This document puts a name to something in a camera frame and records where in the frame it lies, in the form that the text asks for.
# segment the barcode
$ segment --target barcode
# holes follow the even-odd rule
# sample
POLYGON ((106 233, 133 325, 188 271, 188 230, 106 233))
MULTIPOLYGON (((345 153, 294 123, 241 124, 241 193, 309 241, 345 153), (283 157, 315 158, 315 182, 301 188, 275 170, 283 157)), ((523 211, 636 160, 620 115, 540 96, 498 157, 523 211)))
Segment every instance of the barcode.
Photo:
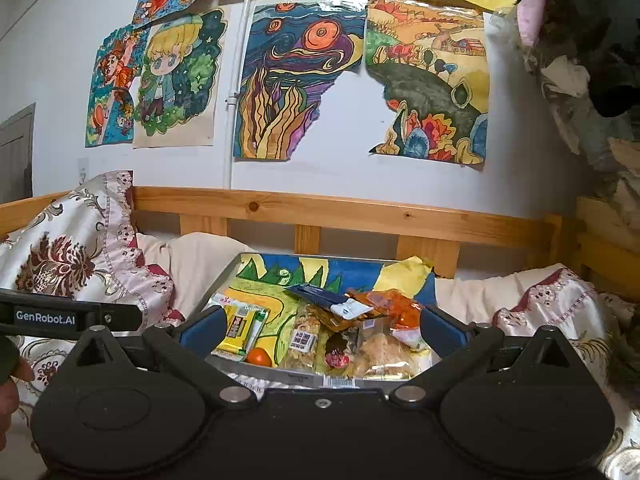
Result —
POLYGON ((303 353, 309 352, 311 350, 311 346, 314 343, 315 335, 310 334, 309 332, 304 332, 302 330, 294 330, 291 333, 291 343, 289 348, 294 350, 300 350, 303 353))
POLYGON ((325 375, 322 379, 322 386, 325 388, 355 388, 356 379, 348 377, 331 377, 325 375))

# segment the label sticker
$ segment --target label sticker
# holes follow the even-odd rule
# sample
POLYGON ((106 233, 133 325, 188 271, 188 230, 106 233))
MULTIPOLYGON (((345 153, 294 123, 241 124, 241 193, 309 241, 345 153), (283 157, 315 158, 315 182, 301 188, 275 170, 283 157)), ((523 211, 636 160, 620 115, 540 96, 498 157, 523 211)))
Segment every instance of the label sticker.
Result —
POLYGON ((315 340, 315 335, 295 328, 291 331, 291 343, 289 345, 289 348, 293 350, 299 350, 300 352, 306 354, 311 350, 311 347, 313 346, 315 340))

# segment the pink fabric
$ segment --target pink fabric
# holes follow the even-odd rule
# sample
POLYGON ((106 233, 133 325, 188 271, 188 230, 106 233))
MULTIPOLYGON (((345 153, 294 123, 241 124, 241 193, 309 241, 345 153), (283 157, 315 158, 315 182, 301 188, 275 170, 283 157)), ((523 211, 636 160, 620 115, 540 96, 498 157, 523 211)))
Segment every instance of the pink fabric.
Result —
POLYGON ((520 39, 525 46, 533 46, 538 40, 538 34, 545 13, 546 0, 521 0, 516 8, 520 39))
POLYGON ((498 310, 492 320, 507 335, 531 336, 545 324, 562 330, 616 417, 611 443, 598 463, 611 480, 640 479, 640 411, 609 384, 608 377, 612 349, 607 332, 613 323, 628 322, 634 309, 620 298, 598 294, 591 283, 563 267, 530 287, 516 307, 498 310))

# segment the wooden rail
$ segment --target wooden rail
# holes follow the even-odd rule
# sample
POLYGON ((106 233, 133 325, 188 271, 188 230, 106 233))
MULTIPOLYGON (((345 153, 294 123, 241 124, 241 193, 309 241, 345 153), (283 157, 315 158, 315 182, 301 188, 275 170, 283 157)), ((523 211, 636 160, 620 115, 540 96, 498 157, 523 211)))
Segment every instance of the wooden rail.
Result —
MULTIPOLYGON (((24 226, 62 195, 0 205, 0 233, 24 226)), ((180 215, 181 234, 227 235, 229 219, 293 224, 298 254, 319 253, 321 228, 398 235, 398 258, 429 258, 447 278, 455 274, 461 242, 523 248, 538 266, 561 256, 560 217, 541 221, 354 198, 184 187, 135 186, 134 201, 136 210, 180 215)))

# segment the landscape drawing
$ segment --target landscape drawing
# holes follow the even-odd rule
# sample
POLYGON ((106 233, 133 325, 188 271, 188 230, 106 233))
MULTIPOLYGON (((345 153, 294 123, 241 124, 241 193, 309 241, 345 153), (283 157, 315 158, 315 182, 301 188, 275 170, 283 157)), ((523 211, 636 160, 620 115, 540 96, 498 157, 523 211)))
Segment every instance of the landscape drawing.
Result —
POLYGON ((371 153, 479 164, 486 156, 489 70, 482 13, 369 0, 367 71, 396 113, 371 153))

